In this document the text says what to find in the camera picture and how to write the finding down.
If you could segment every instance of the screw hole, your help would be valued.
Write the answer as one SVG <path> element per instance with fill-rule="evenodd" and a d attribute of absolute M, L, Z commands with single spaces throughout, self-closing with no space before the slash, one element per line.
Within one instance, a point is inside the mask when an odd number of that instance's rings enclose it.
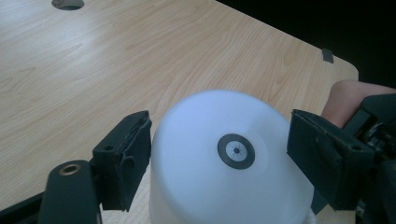
<path fill-rule="evenodd" d="M 52 0 L 52 5 L 60 10 L 73 11 L 84 7 L 83 0 Z"/>
<path fill-rule="evenodd" d="M 70 164 L 64 166 L 60 171 L 60 175 L 72 175 L 75 174 L 81 169 L 81 166 L 79 164 Z"/>

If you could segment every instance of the dark background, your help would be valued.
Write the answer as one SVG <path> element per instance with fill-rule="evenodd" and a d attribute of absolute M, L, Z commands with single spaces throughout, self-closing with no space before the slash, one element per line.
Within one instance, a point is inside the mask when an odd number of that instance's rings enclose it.
<path fill-rule="evenodd" d="M 396 8 L 378 2 L 218 0 L 352 63 L 359 80 L 396 88 Z"/>

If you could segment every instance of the black ring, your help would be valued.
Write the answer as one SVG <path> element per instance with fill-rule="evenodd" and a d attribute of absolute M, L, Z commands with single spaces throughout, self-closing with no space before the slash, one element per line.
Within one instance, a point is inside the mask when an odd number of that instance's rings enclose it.
<path fill-rule="evenodd" d="M 230 142 L 240 142 L 247 149 L 247 157 L 242 161 L 234 161 L 227 155 L 226 147 Z M 243 136 L 236 133 L 229 133 L 222 136 L 218 142 L 218 153 L 222 161 L 237 170 L 244 170 L 253 164 L 255 152 L 253 145 Z"/>

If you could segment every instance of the hole in table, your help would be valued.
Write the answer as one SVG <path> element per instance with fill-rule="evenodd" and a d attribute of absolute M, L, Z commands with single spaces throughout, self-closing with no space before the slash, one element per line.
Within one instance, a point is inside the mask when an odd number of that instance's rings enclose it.
<path fill-rule="evenodd" d="M 84 7 L 83 0 L 52 0 L 52 5 L 60 10 L 77 10 Z"/>

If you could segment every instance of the table surface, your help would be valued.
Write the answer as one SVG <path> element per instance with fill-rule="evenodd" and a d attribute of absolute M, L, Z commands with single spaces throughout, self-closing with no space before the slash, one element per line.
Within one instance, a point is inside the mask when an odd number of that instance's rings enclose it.
<path fill-rule="evenodd" d="M 357 79 L 350 63 L 213 0 L 49 0 L 0 7 L 0 210 L 45 189 L 55 166 L 92 157 L 125 116 L 148 110 L 151 133 L 192 93 L 242 91 L 286 119 L 320 114 L 331 85 Z M 149 223 L 149 169 L 130 213 L 105 223 Z M 326 207 L 318 223 L 354 223 Z"/>

